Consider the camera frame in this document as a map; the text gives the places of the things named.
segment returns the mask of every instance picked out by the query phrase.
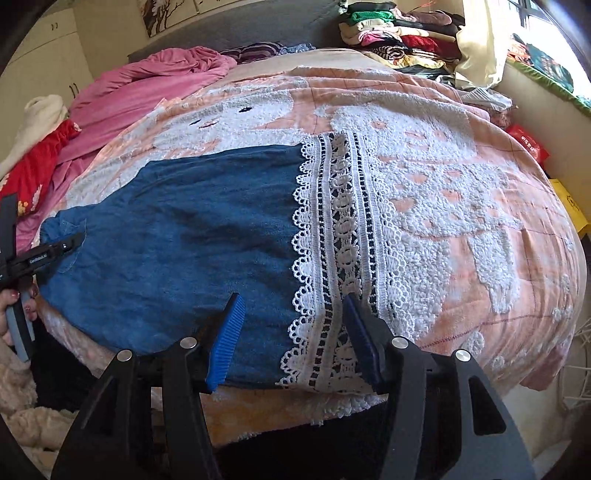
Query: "metal bolt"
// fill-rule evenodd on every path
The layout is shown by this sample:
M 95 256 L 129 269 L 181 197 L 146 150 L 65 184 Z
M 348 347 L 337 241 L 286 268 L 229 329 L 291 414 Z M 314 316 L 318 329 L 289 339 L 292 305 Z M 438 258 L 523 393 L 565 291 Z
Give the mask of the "metal bolt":
M 392 339 L 392 346 L 395 346 L 396 348 L 400 348 L 401 350 L 404 350 L 406 347 L 408 347 L 408 340 L 406 340 L 406 338 L 402 338 L 402 337 L 394 337 Z
M 197 345 L 197 340 L 193 337 L 185 337 L 181 340 L 181 347 L 186 348 L 187 350 L 193 348 Z
M 456 358 L 460 362 L 469 362 L 470 358 L 472 358 L 472 356 L 470 355 L 470 352 L 466 352 L 465 350 L 458 350 L 456 352 Z
M 121 350 L 117 354 L 117 360 L 119 360 L 119 362 L 126 362 L 127 360 L 130 360 L 133 355 L 134 354 L 131 353 L 131 350 Z

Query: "white fleece fabric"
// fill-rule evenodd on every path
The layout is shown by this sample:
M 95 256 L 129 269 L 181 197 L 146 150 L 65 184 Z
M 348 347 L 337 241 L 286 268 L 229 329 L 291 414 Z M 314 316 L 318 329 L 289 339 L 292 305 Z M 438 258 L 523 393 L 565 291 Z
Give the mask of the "white fleece fabric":
M 8 156 L 0 162 L 0 179 L 10 172 L 23 156 L 53 132 L 68 115 L 59 95 L 36 97 L 25 105 L 25 116 Z

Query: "headboard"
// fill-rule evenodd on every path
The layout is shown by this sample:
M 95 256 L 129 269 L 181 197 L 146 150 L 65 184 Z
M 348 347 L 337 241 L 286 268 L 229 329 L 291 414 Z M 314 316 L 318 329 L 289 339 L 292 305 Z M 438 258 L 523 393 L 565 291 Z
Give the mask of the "headboard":
M 150 43 L 128 56 L 139 61 L 164 48 L 203 45 L 214 50 L 276 41 L 286 46 L 310 42 L 317 48 L 343 47 L 339 0 L 265 0 L 241 5 L 200 20 Z

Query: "yellow box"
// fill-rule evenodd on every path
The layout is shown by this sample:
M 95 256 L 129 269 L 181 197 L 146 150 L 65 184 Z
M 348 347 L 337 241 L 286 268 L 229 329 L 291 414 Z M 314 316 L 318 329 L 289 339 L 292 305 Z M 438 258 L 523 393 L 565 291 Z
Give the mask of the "yellow box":
M 567 213 L 569 214 L 570 219 L 573 221 L 574 227 L 577 229 L 579 236 L 583 238 L 586 233 L 591 233 L 591 223 L 587 220 L 577 202 L 573 200 L 570 196 L 570 193 L 567 189 L 564 188 L 564 185 L 560 183 L 560 180 L 550 179 L 550 183 L 558 195 L 558 198 L 566 208 Z

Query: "green folded cloth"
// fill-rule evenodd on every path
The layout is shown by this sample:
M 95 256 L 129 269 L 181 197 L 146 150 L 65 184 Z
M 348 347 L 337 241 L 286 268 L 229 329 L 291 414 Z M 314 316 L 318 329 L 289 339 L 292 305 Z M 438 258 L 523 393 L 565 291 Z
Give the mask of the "green folded cloth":
M 355 25 L 363 20 L 369 20 L 370 18 L 381 18 L 386 22 L 394 19 L 392 12 L 353 12 L 351 17 L 347 20 L 349 25 Z

